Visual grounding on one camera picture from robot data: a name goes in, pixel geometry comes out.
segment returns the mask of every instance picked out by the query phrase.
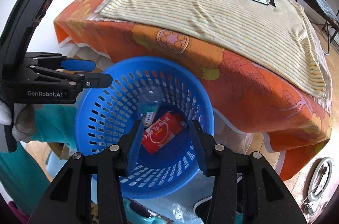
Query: teal cloth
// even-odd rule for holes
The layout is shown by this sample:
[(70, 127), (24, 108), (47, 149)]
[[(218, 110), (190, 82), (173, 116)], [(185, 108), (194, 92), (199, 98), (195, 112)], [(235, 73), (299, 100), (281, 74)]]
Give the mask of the teal cloth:
[(45, 105), (35, 111), (37, 133), (32, 141), (65, 143), (76, 149), (74, 122), (77, 109), (72, 105)]
[[(37, 133), (32, 141), (66, 143), (75, 148), (76, 108), (69, 105), (45, 105), (36, 110)], [(0, 153), (0, 181), (16, 205), (31, 215), (49, 186), (38, 163), (18, 143), (12, 153)]]

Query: laundry basket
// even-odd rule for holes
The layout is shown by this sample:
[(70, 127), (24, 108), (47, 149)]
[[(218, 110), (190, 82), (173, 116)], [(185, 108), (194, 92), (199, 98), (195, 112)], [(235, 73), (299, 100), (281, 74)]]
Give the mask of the laundry basket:
[[(177, 63), (157, 57), (136, 57), (121, 61), (104, 71), (113, 78), (107, 89), (91, 89), (77, 111), (75, 136), (84, 155), (101, 152), (129, 133), (138, 112), (139, 89), (155, 85), (162, 104), (155, 120), (167, 111), (182, 114), (185, 121), (197, 119), (205, 133), (213, 135), (211, 102), (198, 79)], [(157, 153), (143, 146), (132, 174), (121, 177), (124, 197), (151, 199), (170, 194), (188, 183), (199, 171), (189, 127)]]

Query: small bottle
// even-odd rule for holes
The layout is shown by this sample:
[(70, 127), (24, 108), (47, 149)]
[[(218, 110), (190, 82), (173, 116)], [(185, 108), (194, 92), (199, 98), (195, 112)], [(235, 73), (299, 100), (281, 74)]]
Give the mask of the small bottle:
[(144, 128), (148, 128), (155, 118), (161, 103), (161, 93), (154, 86), (145, 86), (139, 94), (139, 114)]

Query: screw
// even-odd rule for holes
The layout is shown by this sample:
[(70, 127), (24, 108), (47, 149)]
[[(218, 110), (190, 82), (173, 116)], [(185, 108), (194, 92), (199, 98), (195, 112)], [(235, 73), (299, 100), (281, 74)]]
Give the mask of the screw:
[(260, 152), (255, 151), (253, 152), (252, 156), (256, 159), (260, 159), (262, 157), (262, 154)]
[(118, 145), (111, 145), (110, 146), (110, 151), (118, 151), (119, 150), (119, 146)]
[(78, 159), (80, 159), (81, 158), (81, 153), (80, 152), (76, 152), (76, 153), (74, 153), (73, 155), (72, 155), (72, 158), (73, 159), (75, 159), (75, 160), (78, 160)]
[(217, 150), (217, 151), (223, 151), (225, 149), (225, 147), (223, 145), (220, 145), (220, 144), (217, 144), (214, 146), (214, 148)]

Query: orange flower print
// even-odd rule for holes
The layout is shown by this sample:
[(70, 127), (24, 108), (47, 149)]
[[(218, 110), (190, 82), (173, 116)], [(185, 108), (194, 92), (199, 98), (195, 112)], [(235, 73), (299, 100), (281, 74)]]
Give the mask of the orange flower print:
[(299, 128), (308, 134), (308, 143), (315, 144), (330, 138), (332, 125), (333, 118), (328, 114), (325, 114), (324, 119), (321, 119), (313, 113), (312, 120), (304, 122)]

